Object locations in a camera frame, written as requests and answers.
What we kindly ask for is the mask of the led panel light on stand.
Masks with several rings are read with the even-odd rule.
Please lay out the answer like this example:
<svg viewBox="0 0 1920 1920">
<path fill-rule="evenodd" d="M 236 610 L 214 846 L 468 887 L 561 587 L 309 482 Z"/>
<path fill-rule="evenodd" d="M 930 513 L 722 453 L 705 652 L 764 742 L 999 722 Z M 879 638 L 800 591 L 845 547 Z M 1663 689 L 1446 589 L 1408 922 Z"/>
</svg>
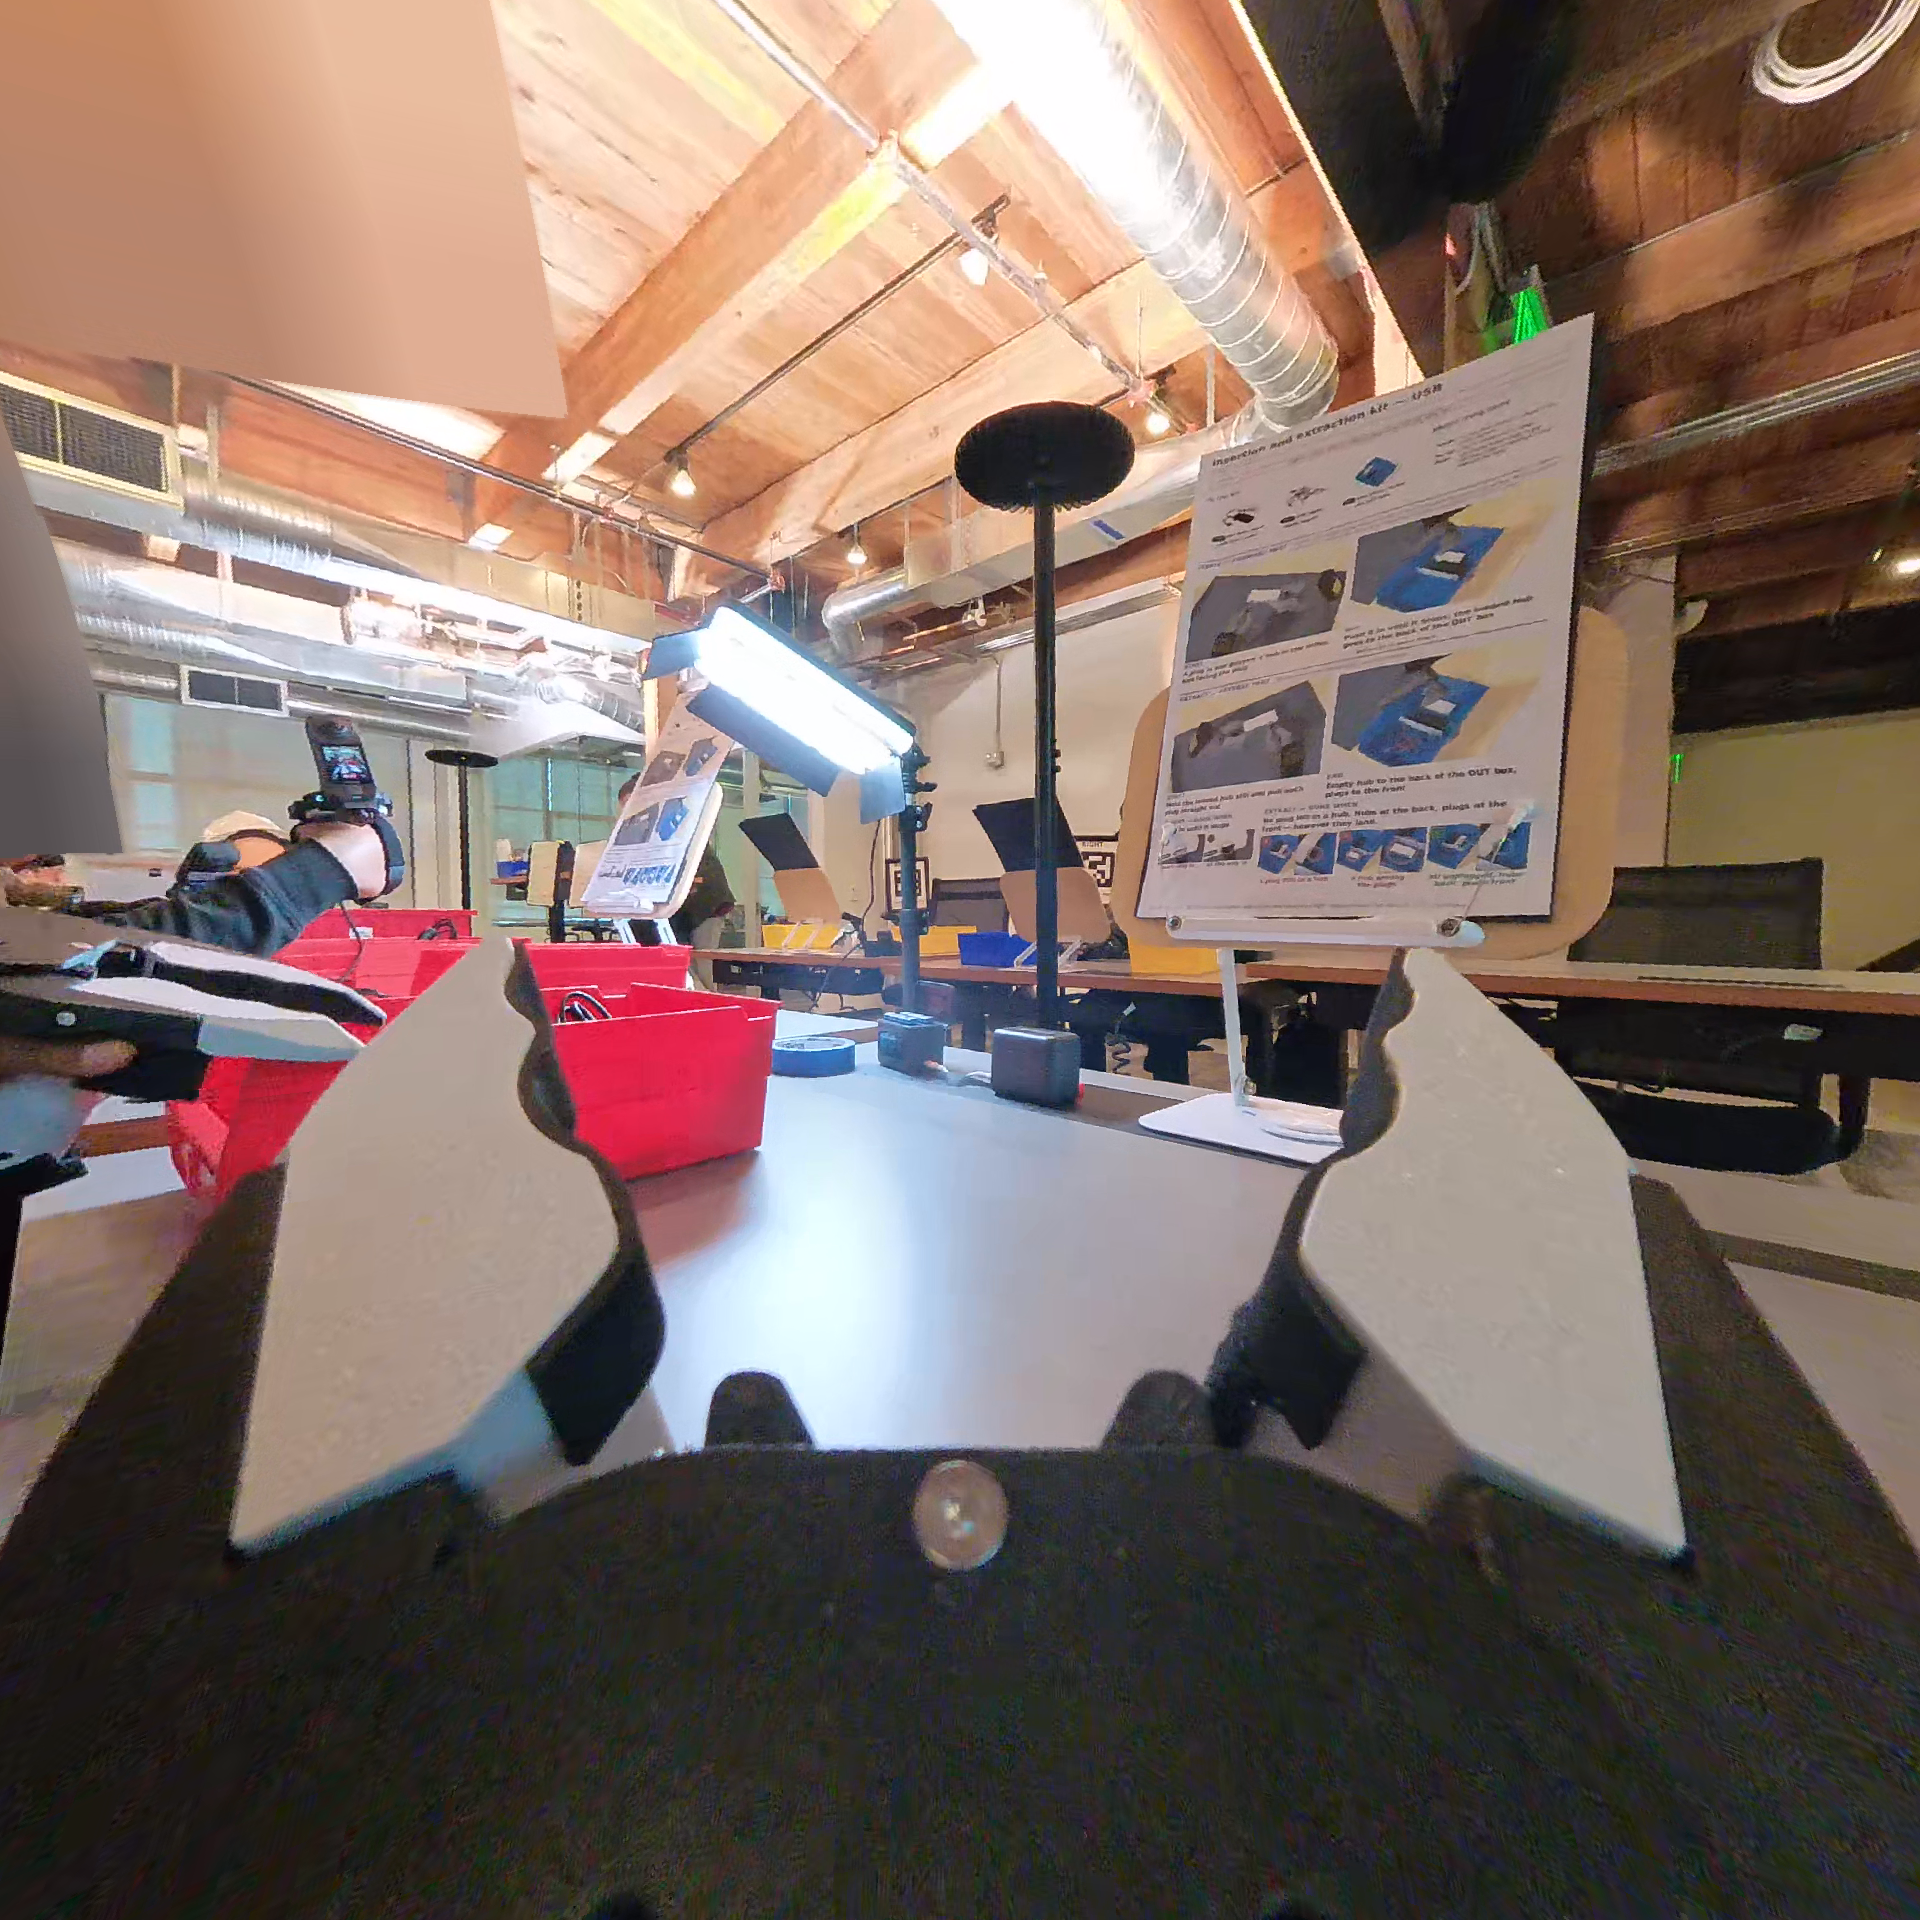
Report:
<svg viewBox="0 0 1920 1920">
<path fill-rule="evenodd" d="M 920 829 L 932 785 L 910 719 L 756 614 L 719 606 L 652 639 L 641 676 L 680 678 L 680 705 L 778 773 L 828 795 L 857 781 L 860 815 L 897 822 L 901 1015 L 924 1020 Z"/>
</svg>

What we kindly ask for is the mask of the black box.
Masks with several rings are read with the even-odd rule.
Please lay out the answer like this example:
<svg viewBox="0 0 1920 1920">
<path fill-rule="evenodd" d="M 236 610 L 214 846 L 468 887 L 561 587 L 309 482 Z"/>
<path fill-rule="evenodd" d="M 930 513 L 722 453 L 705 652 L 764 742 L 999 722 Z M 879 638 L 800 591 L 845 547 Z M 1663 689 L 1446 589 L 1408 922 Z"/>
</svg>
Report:
<svg viewBox="0 0 1920 1920">
<path fill-rule="evenodd" d="M 990 1039 L 990 1089 L 996 1098 L 1048 1110 L 1079 1107 L 1084 1049 L 1068 1026 L 1001 1025 Z"/>
</svg>

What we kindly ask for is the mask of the rounded wooden board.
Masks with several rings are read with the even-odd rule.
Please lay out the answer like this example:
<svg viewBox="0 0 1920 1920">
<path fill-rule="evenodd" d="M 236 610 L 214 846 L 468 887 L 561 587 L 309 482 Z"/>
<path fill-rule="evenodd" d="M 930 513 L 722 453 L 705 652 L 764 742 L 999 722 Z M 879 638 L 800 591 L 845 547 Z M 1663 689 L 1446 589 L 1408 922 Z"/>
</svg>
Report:
<svg viewBox="0 0 1920 1920">
<path fill-rule="evenodd" d="M 1110 883 L 1110 919 L 1133 945 L 1181 945 L 1248 948 L 1278 963 L 1321 961 L 1344 954 L 1377 965 L 1402 948 L 1440 948 L 1460 970 L 1500 970 L 1546 957 L 1590 933 L 1616 887 L 1616 812 L 1624 755 L 1626 645 L 1622 629 L 1605 612 L 1584 607 L 1575 622 L 1568 746 L 1549 919 L 1489 919 L 1470 909 L 1460 931 L 1438 933 L 1434 914 L 1374 914 L 1335 919 L 1263 919 L 1245 925 L 1189 919 L 1169 927 L 1140 905 L 1151 842 L 1154 804 L 1161 790 L 1161 742 L 1168 689 L 1158 689 L 1137 715 L 1124 790 L 1120 842 Z"/>
</svg>

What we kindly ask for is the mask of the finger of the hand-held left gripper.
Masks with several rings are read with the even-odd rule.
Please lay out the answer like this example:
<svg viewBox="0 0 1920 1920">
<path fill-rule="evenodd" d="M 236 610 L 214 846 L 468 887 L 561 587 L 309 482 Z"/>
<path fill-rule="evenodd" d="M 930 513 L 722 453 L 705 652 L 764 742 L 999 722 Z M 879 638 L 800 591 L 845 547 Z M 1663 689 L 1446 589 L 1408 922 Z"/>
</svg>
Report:
<svg viewBox="0 0 1920 1920">
<path fill-rule="evenodd" d="M 70 996 L 80 1030 L 126 1039 L 141 1059 L 326 1066 L 364 1047 L 346 1026 L 320 1013 L 205 994 L 162 979 L 82 981 Z"/>
<path fill-rule="evenodd" d="M 384 1026 L 384 1010 L 357 987 L 298 966 L 190 945 L 110 941 L 86 948 L 86 975 L 111 1002 L 194 1020 L 270 1022 L 324 1017 Z"/>
</svg>

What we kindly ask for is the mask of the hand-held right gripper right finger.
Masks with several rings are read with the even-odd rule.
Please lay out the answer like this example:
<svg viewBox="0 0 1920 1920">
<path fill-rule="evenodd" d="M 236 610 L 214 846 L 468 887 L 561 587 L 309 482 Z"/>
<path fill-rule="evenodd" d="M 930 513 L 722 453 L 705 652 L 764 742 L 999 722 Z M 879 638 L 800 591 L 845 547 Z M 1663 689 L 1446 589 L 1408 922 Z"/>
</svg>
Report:
<svg viewBox="0 0 1920 1920">
<path fill-rule="evenodd" d="M 1688 1555 L 1624 1153 L 1440 951 L 1390 963 L 1206 1412 L 1408 1521 L 1477 1484 Z"/>
</svg>

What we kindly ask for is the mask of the white instruction poster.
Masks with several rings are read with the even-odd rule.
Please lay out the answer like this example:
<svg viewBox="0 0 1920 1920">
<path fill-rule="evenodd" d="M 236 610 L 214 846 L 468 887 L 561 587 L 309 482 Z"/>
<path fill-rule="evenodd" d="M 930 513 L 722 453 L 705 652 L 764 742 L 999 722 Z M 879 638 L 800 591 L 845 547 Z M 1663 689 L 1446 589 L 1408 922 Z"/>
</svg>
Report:
<svg viewBox="0 0 1920 1920">
<path fill-rule="evenodd" d="M 694 707 L 705 685 L 684 692 L 662 719 L 655 751 L 624 801 L 578 905 L 616 922 L 670 922 L 692 891 L 722 804 L 717 780 L 734 738 Z"/>
<path fill-rule="evenodd" d="M 1549 919 L 1593 351 L 1549 324 L 1202 461 L 1143 919 Z"/>
</svg>

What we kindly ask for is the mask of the silver air duct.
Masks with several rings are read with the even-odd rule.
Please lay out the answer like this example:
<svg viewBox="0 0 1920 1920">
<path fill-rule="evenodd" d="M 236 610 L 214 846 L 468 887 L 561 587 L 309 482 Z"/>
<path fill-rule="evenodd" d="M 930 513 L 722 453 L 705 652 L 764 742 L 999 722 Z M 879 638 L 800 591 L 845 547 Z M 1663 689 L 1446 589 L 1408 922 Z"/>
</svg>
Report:
<svg viewBox="0 0 1920 1920">
<path fill-rule="evenodd" d="M 952 34 L 1245 383 L 1260 429 L 1321 415 L 1337 346 L 1124 4 L 941 2 Z"/>
</svg>

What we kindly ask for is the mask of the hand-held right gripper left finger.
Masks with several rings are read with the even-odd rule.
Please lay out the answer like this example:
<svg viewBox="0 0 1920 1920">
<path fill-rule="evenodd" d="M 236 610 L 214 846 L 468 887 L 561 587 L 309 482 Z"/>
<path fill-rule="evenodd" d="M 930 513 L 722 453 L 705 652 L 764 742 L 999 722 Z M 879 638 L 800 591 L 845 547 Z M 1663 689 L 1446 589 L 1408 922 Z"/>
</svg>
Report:
<svg viewBox="0 0 1920 1920">
<path fill-rule="evenodd" d="M 575 1134 L 541 996 L 472 946 L 276 1165 L 236 1551 L 455 1551 L 668 1451 L 664 1310 L 632 1201 Z"/>
</svg>

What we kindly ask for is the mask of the wooden office desk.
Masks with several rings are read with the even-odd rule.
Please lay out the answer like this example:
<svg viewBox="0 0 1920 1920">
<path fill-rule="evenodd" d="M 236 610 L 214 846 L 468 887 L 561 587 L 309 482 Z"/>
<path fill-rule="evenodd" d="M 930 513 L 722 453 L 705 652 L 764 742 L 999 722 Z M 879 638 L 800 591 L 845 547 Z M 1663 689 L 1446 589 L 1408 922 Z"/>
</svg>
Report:
<svg viewBox="0 0 1920 1920">
<path fill-rule="evenodd" d="M 814 948 L 719 948 L 702 957 L 716 966 L 782 970 L 782 971 L 829 971 L 857 970 L 897 975 L 897 954 L 849 954 Z M 928 981 L 968 987 L 1034 987 L 1034 966 L 984 966 L 958 955 L 936 954 L 920 961 Z M 1661 1003 L 1661 1005 L 1710 1005 L 1725 1010 L 1750 1010 L 1781 1015 L 1786 1025 L 1825 1026 L 1839 1017 L 1854 1020 L 1917 1020 L 1916 974 L 1889 971 L 1807 971 L 1789 970 L 1766 974 L 1762 970 L 1668 970 L 1647 971 L 1610 965 L 1564 965 L 1564 966 L 1465 966 L 1462 975 L 1486 996 L 1521 1002 L 1610 1002 L 1610 1003 Z M 1215 961 L 1202 954 L 1197 966 L 1132 963 L 1071 961 L 1058 965 L 1058 981 L 1065 993 L 1143 993 L 1157 996 L 1215 996 Z M 1236 965 L 1238 993 L 1253 987 L 1350 987 L 1375 990 L 1385 981 L 1385 961 L 1265 961 Z"/>
</svg>

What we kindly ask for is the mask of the black round top pole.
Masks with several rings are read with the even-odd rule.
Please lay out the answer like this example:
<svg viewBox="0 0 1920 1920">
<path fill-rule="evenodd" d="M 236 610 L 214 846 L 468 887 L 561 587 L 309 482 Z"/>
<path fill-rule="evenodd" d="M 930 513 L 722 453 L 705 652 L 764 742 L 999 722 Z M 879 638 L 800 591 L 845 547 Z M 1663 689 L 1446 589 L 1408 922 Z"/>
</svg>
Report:
<svg viewBox="0 0 1920 1920">
<path fill-rule="evenodd" d="M 1032 871 L 1037 1026 L 1061 1028 L 1058 909 L 1058 513 L 1116 492 L 1136 461 L 1121 420 L 1076 401 L 1040 401 L 976 423 L 958 443 L 952 475 L 980 507 L 1030 519 L 1032 591 Z"/>
</svg>

